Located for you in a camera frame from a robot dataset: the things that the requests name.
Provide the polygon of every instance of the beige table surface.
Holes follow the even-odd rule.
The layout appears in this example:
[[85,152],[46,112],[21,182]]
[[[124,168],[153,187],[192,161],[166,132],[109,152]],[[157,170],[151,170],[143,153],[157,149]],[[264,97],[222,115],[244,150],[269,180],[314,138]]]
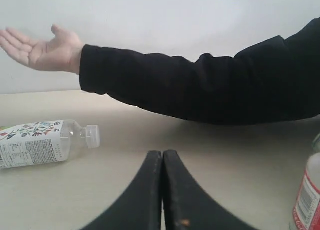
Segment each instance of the beige table surface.
[[199,184],[258,229],[287,229],[320,121],[220,127],[82,91],[0,95],[0,125],[98,124],[101,147],[80,159],[0,171],[0,229],[80,229],[125,190],[149,150],[175,149]]

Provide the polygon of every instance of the black sleeve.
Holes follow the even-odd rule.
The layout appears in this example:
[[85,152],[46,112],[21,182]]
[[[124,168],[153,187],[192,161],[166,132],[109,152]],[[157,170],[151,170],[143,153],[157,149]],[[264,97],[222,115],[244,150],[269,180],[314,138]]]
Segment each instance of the black sleeve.
[[85,45],[80,85],[88,92],[192,121],[241,125],[320,113],[320,19],[297,34],[235,57],[181,56]]

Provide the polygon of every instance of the clear plastic bottle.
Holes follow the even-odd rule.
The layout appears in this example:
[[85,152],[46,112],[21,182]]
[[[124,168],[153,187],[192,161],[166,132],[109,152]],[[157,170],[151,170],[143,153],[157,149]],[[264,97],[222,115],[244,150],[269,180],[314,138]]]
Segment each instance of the clear plastic bottle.
[[66,161],[84,147],[99,146],[99,127],[81,127],[74,120],[0,127],[0,168]]
[[313,141],[312,147],[314,155],[306,164],[292,210],[290,230],[320,230],[320,134]]

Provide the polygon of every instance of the hand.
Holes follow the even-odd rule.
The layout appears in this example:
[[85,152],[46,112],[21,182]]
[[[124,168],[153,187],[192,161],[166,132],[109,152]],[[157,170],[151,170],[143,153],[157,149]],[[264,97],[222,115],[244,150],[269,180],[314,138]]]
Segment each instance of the hand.
[[40,71],[67,71],[79,74],[84,44],[75,32],[52,25],[51,41],[35,40],[22,32],[0,30],[0,46],[17,62]]

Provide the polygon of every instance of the white bottle cap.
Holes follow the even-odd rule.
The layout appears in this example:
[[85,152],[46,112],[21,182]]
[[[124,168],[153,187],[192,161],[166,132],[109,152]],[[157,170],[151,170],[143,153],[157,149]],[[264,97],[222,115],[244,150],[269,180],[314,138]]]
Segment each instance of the white bottle cap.
[[100,147],[100,130],[97,125],[86,126],[86,143],[88,148]]

